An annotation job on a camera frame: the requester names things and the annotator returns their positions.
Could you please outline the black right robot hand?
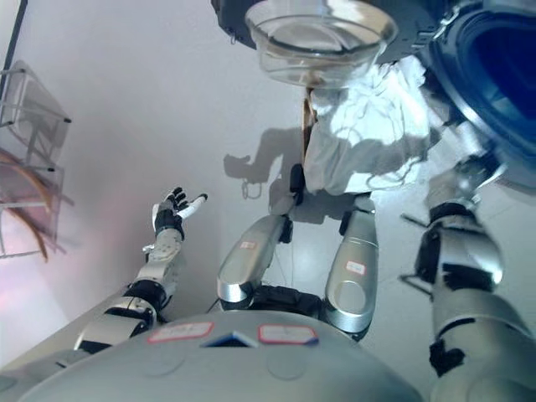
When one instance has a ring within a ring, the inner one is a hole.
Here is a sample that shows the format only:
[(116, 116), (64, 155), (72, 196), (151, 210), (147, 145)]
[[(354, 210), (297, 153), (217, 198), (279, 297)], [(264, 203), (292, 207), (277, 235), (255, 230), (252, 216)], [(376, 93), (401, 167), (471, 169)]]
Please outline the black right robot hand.
[(495, 153), (472, 154), (455, 165), (457, 187), (463, 191), (476, 191), (503, 175), (507, 164)]

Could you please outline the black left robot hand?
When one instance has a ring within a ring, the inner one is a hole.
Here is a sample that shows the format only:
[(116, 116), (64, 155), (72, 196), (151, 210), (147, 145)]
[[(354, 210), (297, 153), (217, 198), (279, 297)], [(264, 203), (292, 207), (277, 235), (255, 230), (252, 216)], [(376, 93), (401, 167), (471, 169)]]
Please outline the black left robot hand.
[(152, 206), (152, 226), (155, 237), (167, 229), (175, 230), (184, 241), (183, 222), (195, 214), (203, 203), (208, 200), (206, 193), (188, 200), (182, 187), (174, 188), (159, 204)]

